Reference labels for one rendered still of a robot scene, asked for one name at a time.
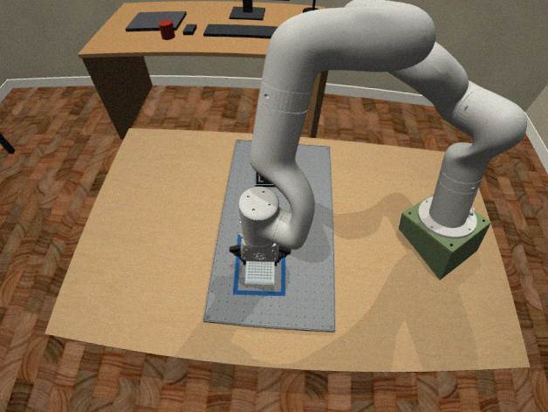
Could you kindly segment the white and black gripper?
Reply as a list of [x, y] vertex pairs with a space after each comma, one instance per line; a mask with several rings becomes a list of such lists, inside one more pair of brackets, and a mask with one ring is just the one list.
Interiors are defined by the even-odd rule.
[[246, 261], [250, 261], [275, 262], [274, 266], [277, 266], [277, 263], [279, 263], [281, 258], [285, 258], [287, 255], [291, 254], [290, 249], [286, 249], [278, 244], [273, 244], [265, 251], [254, 251], [244, 243], [244, 239], [242, 239], [241, 244], [230, 246], [229, 252], [234, 253], [235, 256], [239, 257], [239, 259], [243, 261], [243, 265], [246, 265]]

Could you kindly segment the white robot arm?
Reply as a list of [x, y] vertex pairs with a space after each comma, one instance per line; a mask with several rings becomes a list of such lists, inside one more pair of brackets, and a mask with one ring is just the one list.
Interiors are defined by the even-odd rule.
[[389, 72], [472, 138], [473, 145], [448, 147], [434, 196], [421, 203], [418, 217], [440, 237], [463, 238], [475, 230], [472, 204], [484, 172], [495, 156], [524, 138], [527, 118], [517, 104], [469, 81], [435, 37], [426, 11], [388, 0], [352, 0], [344, 8], [307, 11], [278, 26], [266, 52], [250, 165], [282, 192], [291, 212], [279, 207], [270, 189], [244, 191], [240, 238], [249, 248], [264, 251], [278, 244], [297, 250], [305, 243], [315, 202], [295, 156], [315, 79], [330, 70]]

